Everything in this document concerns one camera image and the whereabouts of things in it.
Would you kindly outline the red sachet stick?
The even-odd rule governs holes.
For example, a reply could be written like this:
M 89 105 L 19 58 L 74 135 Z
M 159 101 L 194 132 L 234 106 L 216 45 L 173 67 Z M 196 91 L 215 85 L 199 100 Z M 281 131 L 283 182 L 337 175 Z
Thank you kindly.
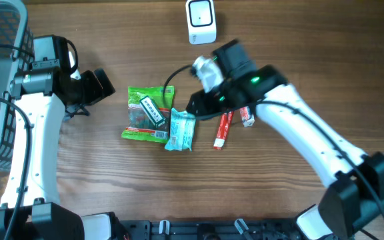
M 230 128 L 233 116 L 234 116 L 233 111 L 222 114 L 219 127 L 217 130 L 215 142 L 213 144 L 214 149 L 222 150 L 225 144 L 227 135 L 229 133 L 229 128 Z

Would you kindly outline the white barcode scanner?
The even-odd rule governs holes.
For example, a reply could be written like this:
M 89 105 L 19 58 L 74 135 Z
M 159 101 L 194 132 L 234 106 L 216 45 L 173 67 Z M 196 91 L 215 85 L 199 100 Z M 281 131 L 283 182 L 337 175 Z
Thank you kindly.
M 190 44 L 215 42 L 217 25 L 213 0 L 187 0 L 185 10 Z

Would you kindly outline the teal tissue packet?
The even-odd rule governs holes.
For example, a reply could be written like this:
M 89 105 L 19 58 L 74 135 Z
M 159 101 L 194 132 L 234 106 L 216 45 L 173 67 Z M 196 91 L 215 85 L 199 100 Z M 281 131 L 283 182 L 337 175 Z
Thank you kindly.
M 192 151 L 193 135 L 195 131 L 196 118 L 187 111 L 171 109 L 169 140 L 165 144 L 168 151 Z

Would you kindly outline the green white medicine box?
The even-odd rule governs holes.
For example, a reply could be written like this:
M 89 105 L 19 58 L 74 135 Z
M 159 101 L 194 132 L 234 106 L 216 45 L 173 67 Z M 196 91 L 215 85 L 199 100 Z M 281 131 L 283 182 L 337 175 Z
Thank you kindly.
M 149 96 L 145 96 L 140 99 L 139 104 L 142 110 L 148 116 L 149 120 L 152 122 L 152 124 L 156 126 L 156 128 L 165 124 L 166 118 L 163 116 L 158 106 Z

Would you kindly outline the green snack bag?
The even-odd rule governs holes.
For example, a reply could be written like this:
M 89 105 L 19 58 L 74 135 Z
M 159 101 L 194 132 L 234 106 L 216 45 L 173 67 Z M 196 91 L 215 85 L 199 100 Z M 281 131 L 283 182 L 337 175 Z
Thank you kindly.
M 138 141 L 168 142 L 171 109 L 175 88 L 172 85 L 160 87 L 128 87 L 129 125 L 122 132 L 122 138 Z M 142 110 L 139 100 L 149 96 L 166 118 L 164 125 L 156 128 Z

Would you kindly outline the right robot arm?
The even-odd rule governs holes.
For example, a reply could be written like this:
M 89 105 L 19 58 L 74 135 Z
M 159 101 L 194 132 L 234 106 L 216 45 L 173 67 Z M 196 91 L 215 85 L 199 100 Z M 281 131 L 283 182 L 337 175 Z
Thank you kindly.
M 187 111 L 197 120 L 250 108 L 310 164 L 325 194 L 296 220 L 308 239 L 350 239 L 378 217 L 384 220 L 384 154 L 367 154 L 333 130 L 272 65 L 256 66 L 238 40 L 198 57 L 192 73 L 202 90 Z

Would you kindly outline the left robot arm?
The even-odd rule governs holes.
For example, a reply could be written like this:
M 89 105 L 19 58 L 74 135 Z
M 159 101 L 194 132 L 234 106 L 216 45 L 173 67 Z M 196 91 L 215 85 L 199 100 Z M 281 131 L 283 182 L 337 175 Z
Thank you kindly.
M 114 239 L 123 230 L 112 213 L 89 216 L 62 207 L 57 150 L 65 118 L 114 93 L 102 69 L 79 73 L 74 44 L 47 35 L 33 41 L 33 62 L 13 78 L 6 104 L 16 128 L 9 182 L 0 204 L 0 239 Z

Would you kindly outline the small orange white box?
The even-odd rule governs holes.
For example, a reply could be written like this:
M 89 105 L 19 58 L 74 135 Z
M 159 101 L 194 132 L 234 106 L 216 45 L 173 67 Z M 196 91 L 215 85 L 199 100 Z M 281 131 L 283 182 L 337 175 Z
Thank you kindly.
M 251 127 L 255 122 L 255 118 L 250 110 L 250 107 L 242 107 L 240 108 L 239 112 L 243 126 Z

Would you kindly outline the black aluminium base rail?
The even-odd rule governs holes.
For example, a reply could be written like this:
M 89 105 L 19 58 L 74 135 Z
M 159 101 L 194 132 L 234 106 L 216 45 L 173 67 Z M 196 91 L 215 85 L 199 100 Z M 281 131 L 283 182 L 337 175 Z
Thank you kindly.
M 299 240 L 304 237 L 291 219 L 261 221 L 120 221 L 121 239 L 198 240 L 254 239 Z

